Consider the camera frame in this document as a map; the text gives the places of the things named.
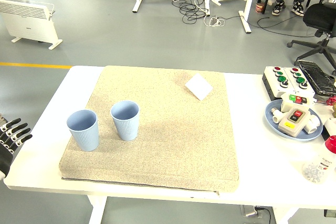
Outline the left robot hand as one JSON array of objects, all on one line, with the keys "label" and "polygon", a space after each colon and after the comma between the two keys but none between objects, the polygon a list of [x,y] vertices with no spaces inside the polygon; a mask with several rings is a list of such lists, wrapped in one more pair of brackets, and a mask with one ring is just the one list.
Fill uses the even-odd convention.
[{"label": "left robot hand", "polygon": [[28,123],[22,123],[21,118],[9,121],[1,115],[1,180],[9,173],[14,152],[31,137]]}]

